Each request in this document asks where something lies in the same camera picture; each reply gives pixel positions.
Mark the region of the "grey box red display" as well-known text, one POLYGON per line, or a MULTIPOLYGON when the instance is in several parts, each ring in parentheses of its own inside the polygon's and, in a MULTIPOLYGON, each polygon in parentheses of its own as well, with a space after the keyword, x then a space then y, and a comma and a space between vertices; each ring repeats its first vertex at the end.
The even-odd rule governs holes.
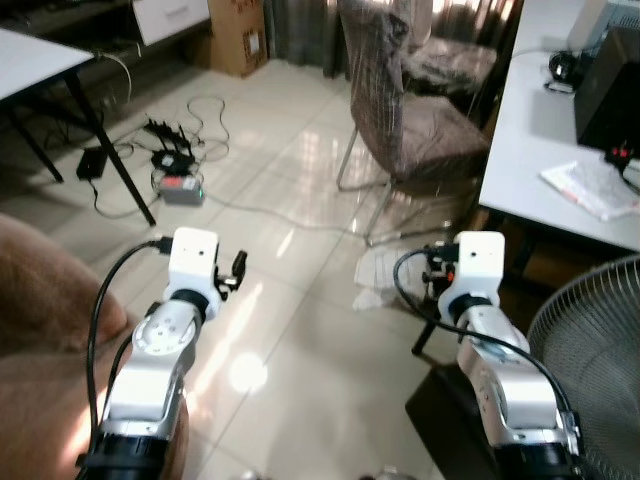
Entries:
POLYGON ((206 200, 200 175, 161 175, 156 192, 170 206, 200 207, 206 200))

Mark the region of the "black router with antennas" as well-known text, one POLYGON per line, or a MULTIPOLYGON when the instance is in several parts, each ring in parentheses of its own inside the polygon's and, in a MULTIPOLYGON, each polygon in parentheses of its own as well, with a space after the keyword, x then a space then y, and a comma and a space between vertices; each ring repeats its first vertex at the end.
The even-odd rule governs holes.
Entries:
POLYGON ((166 177, 189 177, 195 173, 197 160, 192 150, 193 141, 182 125, 147 119, 142 129, 160 141, 160 150, 154 150, 151 156, 154 168, 166 177))

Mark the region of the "brown fabric metal-leg chair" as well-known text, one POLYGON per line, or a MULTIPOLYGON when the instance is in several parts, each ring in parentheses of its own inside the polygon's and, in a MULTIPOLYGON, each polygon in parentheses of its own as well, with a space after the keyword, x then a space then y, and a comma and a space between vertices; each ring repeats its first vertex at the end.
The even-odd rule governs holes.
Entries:
POLYGON ((375 236, 393 192, 470 192, 489 150, 484 133, 448 97, 408 90, 412 64, 420 63, 425 45, 413 36, 413 8, 415 0, 337 0, 335 8, 346 36, 351 138, 364 142, 387 174, 364 233, 367 247, 403 238, 401 232, 375 236))
POLYGON ((506 0, 410 0, 404 72, 428 90, 476 93, 498 61, 506 0))

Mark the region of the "black box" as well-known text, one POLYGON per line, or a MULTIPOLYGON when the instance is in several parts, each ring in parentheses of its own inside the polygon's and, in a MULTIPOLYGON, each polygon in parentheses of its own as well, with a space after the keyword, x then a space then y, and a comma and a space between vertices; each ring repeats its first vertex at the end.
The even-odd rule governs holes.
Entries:
POLYGON ((444 480, 500 480, 474 389, 458 365, 431 369, 404 411, 444 480))

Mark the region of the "white desk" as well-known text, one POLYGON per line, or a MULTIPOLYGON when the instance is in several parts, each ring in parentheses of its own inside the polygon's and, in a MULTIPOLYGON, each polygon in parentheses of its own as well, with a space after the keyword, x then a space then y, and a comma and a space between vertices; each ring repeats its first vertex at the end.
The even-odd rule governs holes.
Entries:
POLYGON ((586 0, 524 0, 479 197, 480 206, 545 233, 567 234, 602 252, 636 251, 636 215, 603 221, 549 186, 553 166, 602 159, 579 145, 573 100, 545 90, 552 52, 566 49, 586 0))

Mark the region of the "white printed paper booklet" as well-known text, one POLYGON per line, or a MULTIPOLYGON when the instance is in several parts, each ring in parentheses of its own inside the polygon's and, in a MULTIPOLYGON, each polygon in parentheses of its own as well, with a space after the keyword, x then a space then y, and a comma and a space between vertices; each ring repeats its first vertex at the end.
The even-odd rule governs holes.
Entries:
POLYGON ((640 197, 604 160, 581 160, 545 169, 545 183, 602 221, 640 214, 640 197))

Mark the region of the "black power adapter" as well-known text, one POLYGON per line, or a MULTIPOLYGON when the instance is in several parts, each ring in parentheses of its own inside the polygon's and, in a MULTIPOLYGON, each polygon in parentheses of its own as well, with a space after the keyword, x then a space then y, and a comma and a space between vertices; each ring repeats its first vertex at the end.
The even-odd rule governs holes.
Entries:
POLYGON ((108 165, 109 156, 105 147, 87 147, 82 151, 76 169, 79 180, 101 179, 108 165))

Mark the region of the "small black webcam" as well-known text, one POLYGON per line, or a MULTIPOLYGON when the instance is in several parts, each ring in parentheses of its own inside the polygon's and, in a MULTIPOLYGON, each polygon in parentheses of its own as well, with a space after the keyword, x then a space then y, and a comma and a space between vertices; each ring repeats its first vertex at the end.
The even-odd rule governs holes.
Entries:
POLYGON ((594 59, 593 55, 586 52, 567 50, 553 52, 548 61, 550 79, 544 83, 544 90, 573 95, 577 87, 584 82, 594 59))

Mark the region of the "brown cardboard box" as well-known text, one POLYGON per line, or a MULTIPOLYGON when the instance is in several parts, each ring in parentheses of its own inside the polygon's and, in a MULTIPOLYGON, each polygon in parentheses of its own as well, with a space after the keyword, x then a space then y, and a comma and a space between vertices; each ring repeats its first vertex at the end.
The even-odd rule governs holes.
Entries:
POLYGON ((268 60, 264 0, 207 0, 212 32, 209 68, 228 76, 251 76, 268 60))

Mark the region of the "black monitor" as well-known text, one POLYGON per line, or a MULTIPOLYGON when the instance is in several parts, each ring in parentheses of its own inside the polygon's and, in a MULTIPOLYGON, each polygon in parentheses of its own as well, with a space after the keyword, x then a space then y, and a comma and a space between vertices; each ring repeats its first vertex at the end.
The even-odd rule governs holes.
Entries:
POLYGON ((640 31, 609 29, 573 96, 579 145, 611 152, 639 132, 640 31))

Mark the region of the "grey curtain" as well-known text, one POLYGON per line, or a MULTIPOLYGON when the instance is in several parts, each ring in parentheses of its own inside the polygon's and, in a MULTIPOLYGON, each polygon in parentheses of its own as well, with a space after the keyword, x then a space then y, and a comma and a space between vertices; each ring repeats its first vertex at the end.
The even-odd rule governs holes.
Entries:
POLYGON ((270 59, 317 67, 326 78, 346 72, 339 0, 264 0, 270 59))

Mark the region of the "white drawer cabinet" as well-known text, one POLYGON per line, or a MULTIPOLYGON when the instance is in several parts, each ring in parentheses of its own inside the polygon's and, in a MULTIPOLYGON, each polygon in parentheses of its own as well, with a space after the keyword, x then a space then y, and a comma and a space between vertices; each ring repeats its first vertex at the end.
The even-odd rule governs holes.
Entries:
POLYGON ((134 0, 132 9, 143 46, 210 19, 209 0, 134 0))

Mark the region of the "white table black legs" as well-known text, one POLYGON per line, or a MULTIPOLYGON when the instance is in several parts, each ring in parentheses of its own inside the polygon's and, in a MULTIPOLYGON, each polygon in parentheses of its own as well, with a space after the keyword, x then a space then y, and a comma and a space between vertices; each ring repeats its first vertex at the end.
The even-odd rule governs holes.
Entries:
POLYGON ((138 191, 132 175, 125 168, 122 156, 116 151, 114 142, 105 131, 102 116, 93 108, 87 93, 84 92, 79 72, 92 60, 91 52, 24 35, 13 29, 0 28, 0 114, 9 120, 58 183, 64 182, 63 175, 46 155, 41 143, 35 140, 27 131, 26 125, 20 122, 17 109, 26 108, 32 113, 50 116, 70 127, 93 134, 101 150, 108 155, 110 164, 122 179, 124 187, 131 193, 143 219, 148 225, 155 227, 157 223, 148 201, 138 191), (50 90, 56 83, 64 84, 78 111, 72 111, 60 102, 42 96, 42 92, 50 90))

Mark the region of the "white printer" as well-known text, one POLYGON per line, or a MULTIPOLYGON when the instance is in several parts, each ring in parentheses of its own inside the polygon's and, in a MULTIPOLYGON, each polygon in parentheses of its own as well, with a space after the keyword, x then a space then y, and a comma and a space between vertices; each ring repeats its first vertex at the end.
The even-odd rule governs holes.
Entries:
POLYGON ((585 0, 566 46, 594 56, 614 27, 640 28, 640 0, 585 0))

